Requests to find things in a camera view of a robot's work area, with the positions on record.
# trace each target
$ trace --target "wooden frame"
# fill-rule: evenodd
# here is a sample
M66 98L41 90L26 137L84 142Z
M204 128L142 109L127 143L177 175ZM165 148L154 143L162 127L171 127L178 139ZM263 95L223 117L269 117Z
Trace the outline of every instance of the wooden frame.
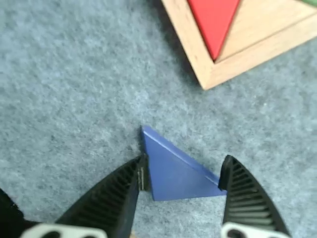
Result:
M317 36L315 7L296 0L241 0L213 62L187 0L162 2L205 90Z

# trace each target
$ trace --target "red triangle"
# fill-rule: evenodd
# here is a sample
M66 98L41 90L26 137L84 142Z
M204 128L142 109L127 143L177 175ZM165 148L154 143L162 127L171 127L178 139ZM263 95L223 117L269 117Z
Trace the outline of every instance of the red triangle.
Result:
M240 0L188 0L205 44L215 60Z

